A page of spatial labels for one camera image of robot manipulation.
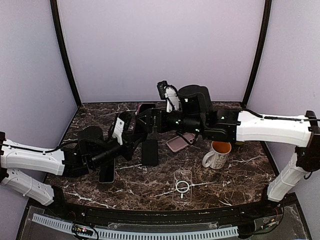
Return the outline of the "silver smartphone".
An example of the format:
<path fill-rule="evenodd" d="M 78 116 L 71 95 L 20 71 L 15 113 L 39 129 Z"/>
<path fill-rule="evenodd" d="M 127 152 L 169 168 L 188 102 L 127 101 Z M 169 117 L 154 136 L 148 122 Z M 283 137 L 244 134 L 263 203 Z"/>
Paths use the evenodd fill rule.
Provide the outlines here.
<path fill-rule="evenodd" d="M 115 162 L 113 158 L 100 166 L 98 181 L 102 184 L 111 184 L 115 181 Z"/>

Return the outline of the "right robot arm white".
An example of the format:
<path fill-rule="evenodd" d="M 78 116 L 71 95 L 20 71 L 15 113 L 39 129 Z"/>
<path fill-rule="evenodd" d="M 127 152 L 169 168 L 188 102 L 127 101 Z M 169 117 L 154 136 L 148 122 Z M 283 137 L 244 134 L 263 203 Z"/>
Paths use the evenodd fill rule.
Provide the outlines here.
<path fill-rule="evenodd" d="M 140 107 L 136 123 L 147 133 L 177 131 L 200 135 L 203 139 L 235 143 L 263 141 L 290 144 L 294 153 L 280 174 L 266 189 L 265 198 L 255 205 L 255 213 L 266 217 L 306 174 L 320 168 L 320 127 L 313 111 L 304 115 L 280 116 L 250 109 L 215 109 L 207 87 L 187 85 L 180 89 L 165 82 L 157 85 L 166 108 Z"/>

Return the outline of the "pink phone case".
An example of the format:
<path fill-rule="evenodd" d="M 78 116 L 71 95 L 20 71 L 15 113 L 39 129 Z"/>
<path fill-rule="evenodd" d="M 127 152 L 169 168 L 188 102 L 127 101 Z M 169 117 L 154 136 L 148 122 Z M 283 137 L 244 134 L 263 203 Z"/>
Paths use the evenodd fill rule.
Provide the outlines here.
<path fill-rule="evenodd" d="M 177 153 L 184 148 L 191 146 L 195 142 L 196 135 L 193 133 L 185 133 L 183 136 L 176 136 L 166 142 L 167 147 Z"/>

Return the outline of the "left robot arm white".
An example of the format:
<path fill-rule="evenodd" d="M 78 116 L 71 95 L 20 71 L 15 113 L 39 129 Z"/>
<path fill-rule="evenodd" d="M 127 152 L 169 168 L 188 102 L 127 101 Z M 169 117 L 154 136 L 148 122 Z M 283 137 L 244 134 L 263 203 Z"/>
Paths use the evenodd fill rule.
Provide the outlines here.
<path fill-rule="evenodd" d="M 31 148 L 6 139 L 0 134 L 0 184 L 38 201 L 60 218 L 71 213 L 65 203 L 63 190 L 57 186 L 41 183 L 23 173 L 22 169 L 54 174 L 67 178 L 77 178 L 100 169 L 100 177 L 105 177 L 106 168 L 122 156 L 132 159 L 139 143 L 147 138 L 146 132 L 123 131 L 120 136 L 104 139 L 103 130 L 89 126 L 77 134 L 77 139 L 61 144 L 54 149 Z M 74 148 L 67 148 L 73 143 Z"/>

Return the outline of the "clear phone case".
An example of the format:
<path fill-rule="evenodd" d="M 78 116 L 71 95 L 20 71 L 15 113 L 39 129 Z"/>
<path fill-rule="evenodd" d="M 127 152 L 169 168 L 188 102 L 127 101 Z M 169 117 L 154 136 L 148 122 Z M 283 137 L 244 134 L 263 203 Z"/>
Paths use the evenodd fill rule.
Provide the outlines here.
<path fill-rule="evenodd" d="M 176 170 L 173 176 L 172 201 L 186 204 L 192 201 L 193 174 L 190 170 Z"/>

